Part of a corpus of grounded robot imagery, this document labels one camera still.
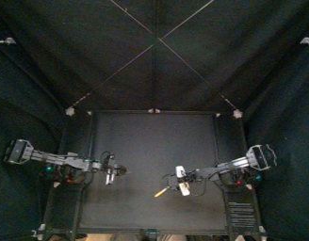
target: black enclosure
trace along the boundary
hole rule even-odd
[[[232,114],[205,113],[113,113],[95,112],[71,121],[61,150],[77,148],[96,159],[104,151],[115,153],[128,167],[128,174],[105,185],[105,177],[96,173],[93,182],[77,193],[73,186],[53,188],[45,222],[51,232],[68,233],[156,233],[228,234],[260,236],[260,219],[253,191],[224,192],[215,182],[207,184],[207,195],[183,197],[164,188],[163,177],[184,166],[187,171],[213,167],[245,155],[247,147],[241,121]],[[193,194],[203,185],[192,187]],[[244,218],[252,224],[236,223],[233,204],[249,205],[252,214]]]
[[[76,109],[72,117],[67,116],[69,107]],[[243,112],[241,120],[232,117],[235,110]],[[149,116],[148,111],[160,114]],[[191,126],[197,134],[175,141],[173,137],[187,131],[165,137],[165,132],[179,127],[168,121],[161,127],[172,129],[156,132],[164,118],[181,119],[187,117],[181,114],[189,112],[197,114],[191,118],[213,120],[205,121],[205,136]],[[136,137],[127,128],[124,132],[132,134],[123,138],[117,131],[123,124],[116,121],[137,113],[149,124],[147,128],[136,126]],[[211,146],[213,135],[217,148]],[[187,140],[196,143],[197,137],[203,138],[203,151],[195,154],[197,158],[187,158],[185,147],[189,152],[195,148]],[[152,179],[141,181],[140,176],[132,180],[136,173],[131,169],[111,188],[121,191],[128,190],[125,186],[140,186],[141,192],[135,189],[135,195],[131,190],[131,197],[123,192],[120,200],[99,175],[88,188],[63,186],[49,192],[49,184],[37,179],[44,164],[31,162],[15,167],[3,163],[7,147],[19,138],[48,153],[75,152],[99,158],[103,149],[115,148],[111,151],[119,161],[147,170]],[[177,196],[171,192],[152,202],[153,209],[164,212],[161,204],[167,201],[171,214],[187,218],[185,211],[192,210],[200,217],[217,215],[215,231],[243,233],[229,228],[235,216],[224,215],[229,217],[224,222],[220,216],[221,210],[228,213],[239,201],[253,210],[251,233],[261,219],[269,240],[309,240],[309,0],[0,0],[0,240],[31,238],[31,230],[44,222],[48,200],[53,203],[49,202],[51,215],[45,220],[60,233],[77,226],[80,232],[115,233],[121,225],[128,232],[139,232],[139,220],[125,226],[127,219],[143,215],[136,206],[144,207],[153,190],[160,190],[156,178],[171,173],[180,161],[192,168],[243,156],[244,138],[249,146],[271,144],[277,155],[277,167],[263,173],[255,190],[261,218],[255,193],[241,200],[224,195],[221,206],[220,193],[213,191],[212,198],[207,194],[208,202],[203,197],[196,200],[196,207],[188,205],[177,213],[175,205],[175,211],[168,209]],[[163,150],[164,143],[157,142],[161,139],[171,150]],[[124,143],[135,152],[117,150],[116,145],[124,147]],[[172,153],[184,144],[181,151]],[[127,213],[113,210],[100,198],[120,208],[128,201],[131,209]],[[205,208],[211,201],[219,203],[213,213]],[[105,209],[104,214],[111,213],[108,208],[124,218],[108,215],[107,222],[100,220],[101,212],[91,217],[99,208]],[[175,225],[175,218],[168,218],[169,227],[157,225],[156,219],[157,226],[152,228],[168,232]],[[200,233],[212,224],[209,218],[208,223],[195,220],[201,228],[191,231]],[[228,229],[220,229],[223,223]],[[185,227],[183,223],[175,233],[183,233]]]

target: metal frame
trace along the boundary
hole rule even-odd
[[[96,111],[96,113],[113,113],[113,114],[148,114],[145,111],[108,111],[108,110],[100,110]],[[211,111],[205,111],[205,112],[200,112],[200,111],[164,111],[160,114],[153,114],[153,115],[211,115],[212,117],[212,121],[213,121],[213,138],[215,138],[215,150],[216,150],[216,157],[217,160],[220,160],[220,135],[223,135],[220,133],[220,121],[219,118],[216,116],[213,116],[213,114],[216,115],[216,112],[211,112]],[[227,112],[227,113],[221,113],[224,114],[224,116],[229,116],[232,118],[232,113]],[[233,120],[236,121],[236,126],[239,127],[239,135],[240,135],[240,139],[243,140],[243,143],[240,144],[241,148],[243,148],[243,152],[247,151],[247,142],[245,142],[245,137],[244,137],[244,130],[243,130],[243,122],[241,120]],[[88,148],[89,148],[89,154],[92,154],[93,151],[93,143],[95,143],[95,128],[96,128],[96,114],[93,113],[93,117],[91,120],[91,124],[89,124],[89,144],[88,144]],[[87,177],[87,182],[84,183],[84,187],[81,188],[81,190],[79,191],[79,198],[77,198],[77,204],[76,204],[76,214],[75,214],[75,220],[73,220],[73,225],[72,225],[72,229],[71,230],[57,230],[57,229],[51,229],[48,231],[48,234],[51,233],[67,233],[71,236],[71,240],[75,241],[76,240],[76,234],[77,233],[144,233],[144,230],[140,229],[125,229],[125,230],[120,230],[120,229],[103,229],[103,228],[80,228],[79,227],[79,220],[80,220],[80,214],[81,214],[81,201],[84,199],[84,189],[85,186],[92,182],[93,180],[93,174],[89,174],[89,177]],[[239,234],[245,234],[245,235],[252,235],[255,238],[260,238],[260,233],[257,232],[259,227],[261,225],[260,222],[260,213],[259,213],[259,208],[257,208],[257,200],[256,200],[256,195],[255,192],[252,192],[252,198],[253,198],[253,207],[255,207],[255,218],[256,218],[256,232],[252,232],[251,230],[237,233],[233,228],[232,228],[232,220],[231,220],[231,213],[228,211],[228,200],[229,200],[229,194],[228,191],[224,190],[224,201],[225,201],[225,210],[227,210],[227,223],[228,225],[225,226],[225,230],[212,230],[212,231],[201,231],[201,232],[193,232],[193,231],[180,231],[180,230],[156,230],[157,233],[160,234],[187,234],[187,235],[228,235],[231,238],[231,241],[235,240],[235,238],[237,237]],[[53,206],[53,198],[55,198],[55,192],[53,192],[53,188],[52,188],[52,192],[51,192],[51,197],[49,197],[49,203],[48,203],[48,208],[47,208],[47,213],[45,213],[45,217],[44,217],[44,223],[48,223],[49,220],[49,212],[52,210],[52,206]]]
[[[153,16],[152,16],[152,30],[147,28],[147,26],[141,23],[141,21],[137,20],[137,18],[127,11],[124,10],[124,7],[115,1],[111,0],[113,5],[121,10],[124,14],[129,16],[129,18],[139,24],[139,26],[143,27],[143,29],[152,35],[152,45],[148,46],[147,49],[144,49],[136,56],[132,58],[116,71],[115,73],[100,82],[100,84],[95,87],[93,90],[91,90],[85,95],[81,96],[81,98],[72,104],[69,107],[73,108],[80,104],[83,100],[85,100],[96,91],[100,89],[100,87],[125,69],[125,67],[135,62],[135,60],[147,53],[149,49],[152,49],[152,93],[151,93],[151,102],[152,107],[156,108],[156,87],[157,87],[157,44],[160,43],[172,53],[173,55],[184,62],[184,64],[188,66],[188,68],[192,70],[192,72],[197,75],[197,77],[207,83],[207,85],[211,87],[212,91],[220,96],[220,98],[228,103],[229,107],[235,110],[237,110],[236,105],[232,103],[232,101],[227,98],[227,96],[223,94],[223,92],[213,86],[211,81],[204,77],[201,73],[196,71],[196,69],[191,66],[191,64],[183,59],[183,57],[179,55],[176,50],[172,49],[172,47],[167,44],[165,38],[196,16],[212,3],[215,0],[209,0],[208,3],[201,6],[193,14],[191,14],[167,33],[164,36],[159,36],[159,6],[160,6],[160,0],[153,0]]]

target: black ceiling fabric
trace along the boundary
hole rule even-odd
[[[64,107],[92,92],[76,108],[229,111],[220,94],[248,106],[309,1],[0,1],[0,17]]]

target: cable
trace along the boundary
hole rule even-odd
[[[145,25],[132,16],[132,14],[128,13],[128,9],[124,9],[116,1],[111,0],[111,2],[112,2],[112,3],[120,8],[120,10],[137,22],[137,24],[139,24],[151,34],[153,34],[153,33],[151,32],[151,30],[145,27]]]
[[[175,174],[167,174],[164,177],[163,177],[163,179],[161,179],[161,182],[164,183],[164,178],[167,177],[167,176],[175,176]]]
[[[169,45],[163,41],[163,39],[159,39],[159,41],[164,44],[164,46],[168,48],[168,50],[180,58],[180,60],[185,63],[185,65],[192,69],[192,71],[197,74],[197,76],[201,78],[201,80],[211,86],[211,89],[213,92],[216,92],[220,97],[224,99],[224,101],[232,106],[233,109],[237,109],[235,104],[231,102],[231,100],[225,97],[225,95],[215,88],[215,86],[211,84],[211,82],[207,80],[207,78],[193,69],[193,67],[188,64],[188,62],[183,59],[183,57],[177,54],[177,52],[169,47]]]
[[[144,53],[153,47],[153,44],[145,48],[116,71],[115,73],[96,86],[96,88],[89,91],[73,104],[71,107],[75,107],[79,105],[79,103],[89,96],[92,95],[97,89],[129,66],[131,63],[133,63],[140,56],[144,55]]]
[[[211,174],[207,179],[209,180],[217,173],[219,173],[219,171],[216,171],[213,174]]]
[[[204,179],[204,188],[203,188],[203,193],[201,194],[195,194],[189,191],[189,194],[195,197],[200,197],[203,196],[205,193],[207,193],[207,182],[208,182],[208,179]]]
[[[165,37],[168,37],[168,35],[200,12],[204,10],[204,8],[207,8],[207,6],[213,2],[215,0],[211,0],[184,21],[181,21],[181,23],[173,27],[173,29],[161,37],[161,39],[164,39]]]
[[[57,172],[59,172],[59,174],[61,176],[61,179],[64,179],[64,175],[61,174],[61,171],[60,171],[60,166],[57,166]]]

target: black fabric wall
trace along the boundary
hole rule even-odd
[[[1,30],[0,38],[8,37]],[[7,165],[3,155],[19,138],[39,150],[57,152],[64,115],[41,80],[21,47],[0,46],[0,240],[11,236],[20,240],[40,225],[40,204],[47,197],[39,194],[37,174],[44,167]]]
[[[309,47],[297,46],[247,109],[249,144],[271,143],[277,167],[257,189],[263,222],[275,240],[309,240]]]

